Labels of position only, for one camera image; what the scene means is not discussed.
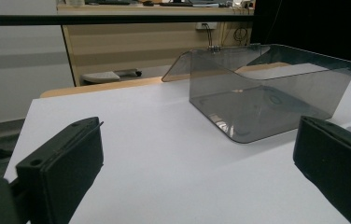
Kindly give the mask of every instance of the power socket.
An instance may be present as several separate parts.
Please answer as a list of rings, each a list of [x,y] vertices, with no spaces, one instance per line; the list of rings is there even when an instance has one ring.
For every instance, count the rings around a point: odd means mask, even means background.
[[[204,25],[207,24],[210,27],[210,30],[217,29],[218,22],[210,21],[210,22],[196,22],[196,30],[205,30],[207,27]]]

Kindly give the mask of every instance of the dark background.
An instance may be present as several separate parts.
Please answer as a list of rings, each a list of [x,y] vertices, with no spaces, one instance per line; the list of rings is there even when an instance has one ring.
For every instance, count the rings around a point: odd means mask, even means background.
[[[255,15],[262,19],[254,22],[251,43],[282,44],[351,61],[351,1],[256,0]]]

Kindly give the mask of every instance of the white table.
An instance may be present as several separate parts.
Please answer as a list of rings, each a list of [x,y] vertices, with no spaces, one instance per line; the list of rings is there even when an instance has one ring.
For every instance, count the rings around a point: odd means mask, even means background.
[[[237,144],[189,103],[187,80],[33,100],[5,178],[94,116],[105,164],[71,223],[348,223],[294,165],[296,130]],[[330,121],[351,125],[351,83]]]

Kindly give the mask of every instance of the desk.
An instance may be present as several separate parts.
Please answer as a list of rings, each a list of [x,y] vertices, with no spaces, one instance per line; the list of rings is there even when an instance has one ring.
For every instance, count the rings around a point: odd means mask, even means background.
[[[57,6],[59,15],[253,15],[254,9],[214,7],[143,7],[129,6]],[[64,25],[64,40],[76,86],[82,85],[81,75],[147,68],[172,64],[190,49],[208,47],[207,32],[196,30],[196,22],[151,24]],[[240,42],[233,33],[242,29],[246,38]],[[252,22],[219,22],[212,30],[213,45],[249,44]]]
[[[68,124],[98,116],[104,166],[71,223],[348,223],[297,169],[297,131],[237,144],[189,81],[33,100],[5,178]],[[351,125],[351,83],[331,119]]]

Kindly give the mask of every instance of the black horizontal bar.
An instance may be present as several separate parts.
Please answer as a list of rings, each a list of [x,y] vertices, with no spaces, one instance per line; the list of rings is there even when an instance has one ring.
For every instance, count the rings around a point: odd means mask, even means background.
[[[0,15],[0,26],[256,21],[254,15]]]

